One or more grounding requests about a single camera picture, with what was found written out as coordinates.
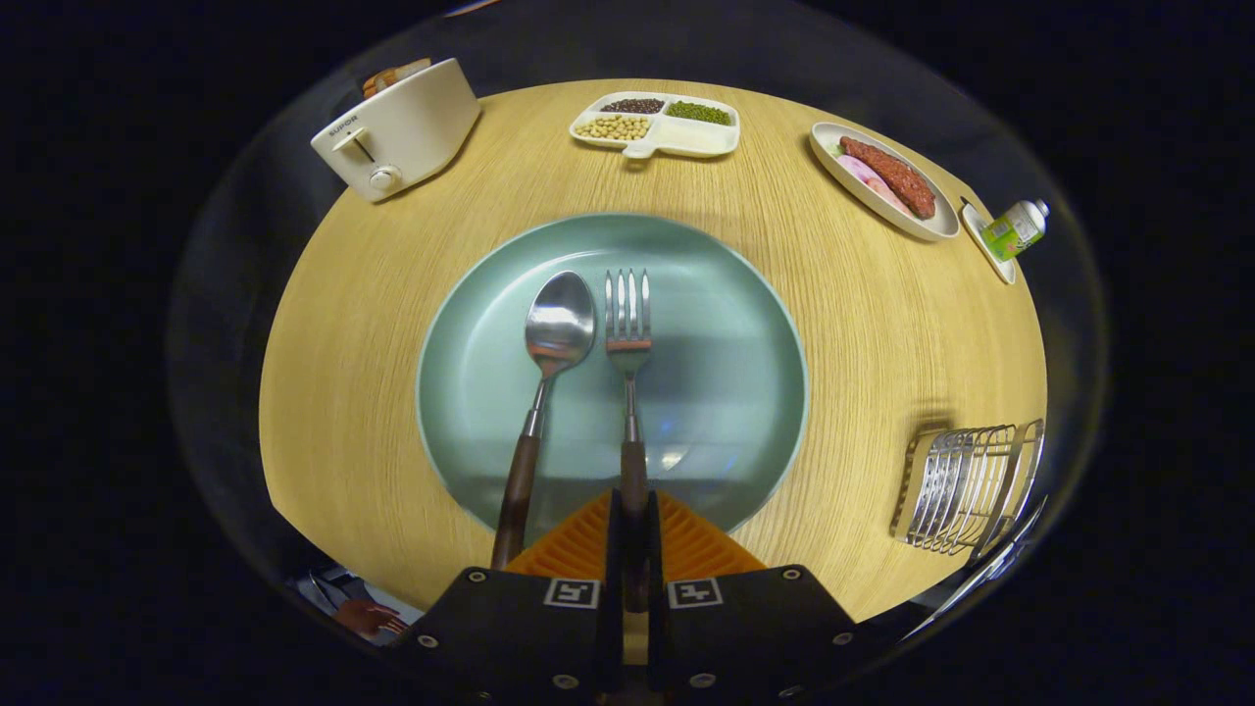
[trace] green ceramic plate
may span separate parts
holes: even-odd
[[[675,221],[576,216],[527,231],[476,265],[432,322],[418,426],[457,502],[496,528],[540,370],[523,320],[545,281],[574,270],[604,320],[606,270],[649,270],[653,355],[636,380],[650,488],[732,530],[771,498],[806,426],[806,361],[783,302],[740,255]],[[553,382],[527,520],[535,542],[619,482],[622,376],[605,331]]]

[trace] toaster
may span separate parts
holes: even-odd
[[[435,174],[479,117],[457,59],[433,64],[331,120],[310,145],[366,201],[382,201]]]

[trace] human hand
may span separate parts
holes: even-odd
[[[380,630],[400,635],[408,628],[399,616],[397,611],[373,601],[345,601],[331,618],[364,640],[374,640]]]

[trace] metal wire rack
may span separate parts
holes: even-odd
[[[1024,512],[1044,435],[1043,420],[920,435],[907,450],[894,537],[944,554],[971,548],[969,561],[979,559]]]

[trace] metal spoon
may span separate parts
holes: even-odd
[[[503,569],[523,548],[523,525],[527,524],[527,508],[532,502],[550,385],[555,376],[584,361],[596,337],[596,308],[584,277],[572,271],[550,277],[532,301],[523,330],[527,352],[541,369],[541,384],[510,464],[506,497],[501,500],[501,517],[497,519],[497,538],[492,544],[493,569]]]

